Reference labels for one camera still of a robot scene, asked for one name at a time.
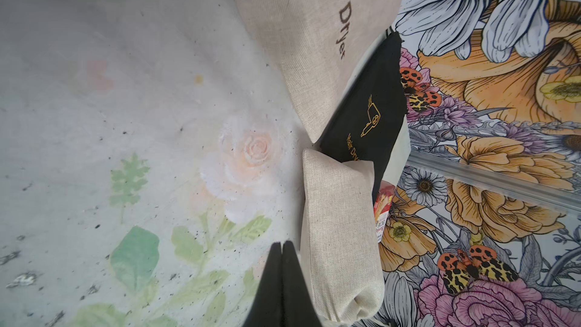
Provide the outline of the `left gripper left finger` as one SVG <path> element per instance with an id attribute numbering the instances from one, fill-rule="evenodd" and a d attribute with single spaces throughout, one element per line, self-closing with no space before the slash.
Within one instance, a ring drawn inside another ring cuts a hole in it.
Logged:
<path id="1" fill-rule="evenodd" d="M 283 319 L 282 247 L 274 243 L 243 327 L 280 327 Z"/>

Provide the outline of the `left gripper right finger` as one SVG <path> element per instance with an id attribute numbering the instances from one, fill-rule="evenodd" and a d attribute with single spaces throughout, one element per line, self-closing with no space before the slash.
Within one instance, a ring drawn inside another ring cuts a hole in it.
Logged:
<path id="1" fill-rule="evenodd" d="M 321 327 L 291 241 L 282 248 L 282 318 L 285 327 Z"/>

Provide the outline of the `beige cloth bag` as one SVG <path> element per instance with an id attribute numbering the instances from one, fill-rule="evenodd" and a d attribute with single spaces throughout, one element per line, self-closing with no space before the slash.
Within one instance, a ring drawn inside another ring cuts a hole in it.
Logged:
<path id="1" fill-rule="evenodd" d="M 374 316 L 384 301 L 375 233 L 374 165 L 303 152 L 305 206 L 300 264 L 315 312 L 327 325 Z"/>
<path id="2" fill-rule="evenodd" d="M 235 0 L 251 36 L 280 69 L 309 138 L 317 141 L 364 54 L 402 0 Z"/>

